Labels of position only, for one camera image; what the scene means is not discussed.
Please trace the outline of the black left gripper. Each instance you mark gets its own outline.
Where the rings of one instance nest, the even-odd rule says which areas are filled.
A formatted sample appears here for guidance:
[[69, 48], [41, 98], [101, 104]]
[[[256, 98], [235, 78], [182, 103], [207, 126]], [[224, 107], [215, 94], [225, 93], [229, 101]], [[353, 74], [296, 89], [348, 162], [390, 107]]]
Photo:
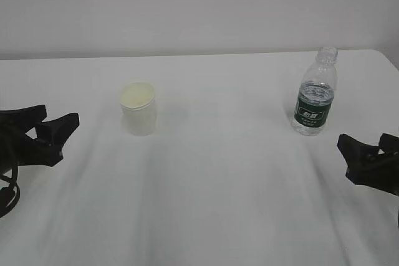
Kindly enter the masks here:
[[[13, 166], [55, 166], [63, 159], [62, 149], [79, 127], [78, 113], [44, 121], [46, 106], [1, 110], [1, 173]], [[35, 129], [36, 137], [26, 135]]]

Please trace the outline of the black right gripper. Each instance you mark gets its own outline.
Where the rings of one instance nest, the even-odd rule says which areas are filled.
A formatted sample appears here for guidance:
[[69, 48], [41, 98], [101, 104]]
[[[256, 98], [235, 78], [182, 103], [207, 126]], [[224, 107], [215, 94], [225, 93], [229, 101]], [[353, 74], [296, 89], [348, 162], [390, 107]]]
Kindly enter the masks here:
[[373, 146], [341, 134], [337, 147], [347, 164], [345, 175], [349, 181], [398, 196], [397, 136], [383, 133], [378, 146]]

